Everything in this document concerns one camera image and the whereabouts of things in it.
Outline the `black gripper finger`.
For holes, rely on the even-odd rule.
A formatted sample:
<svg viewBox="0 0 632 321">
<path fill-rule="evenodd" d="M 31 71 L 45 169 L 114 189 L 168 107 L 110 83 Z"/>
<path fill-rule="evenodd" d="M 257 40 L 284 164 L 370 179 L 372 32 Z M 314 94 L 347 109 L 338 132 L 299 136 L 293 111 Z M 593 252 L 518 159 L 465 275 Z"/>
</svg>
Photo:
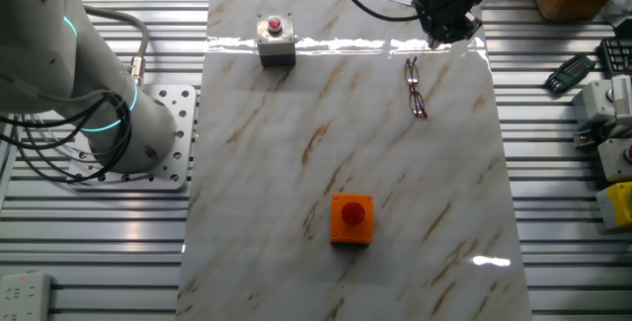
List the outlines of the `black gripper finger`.
<svg viewBox="0 0 632 321">
<path fill-rule="evenodd" d="M 454 43 L 461 40 L 470 40 L 483 26 L 483 22 L 472 13 L 458 16 L 452 23 L 441 25 L 436 34 L 436 40 L 440 43 Z"/>
<path fill-rule="evenodd" d="M 438 48 L 441 45 L 442 28 L 435 15 L 431 12 L 432 0 L 412 0 L 417 17 L 422 29 L 427 35 L 427 45 L 429 48 Z"/>
</svg>

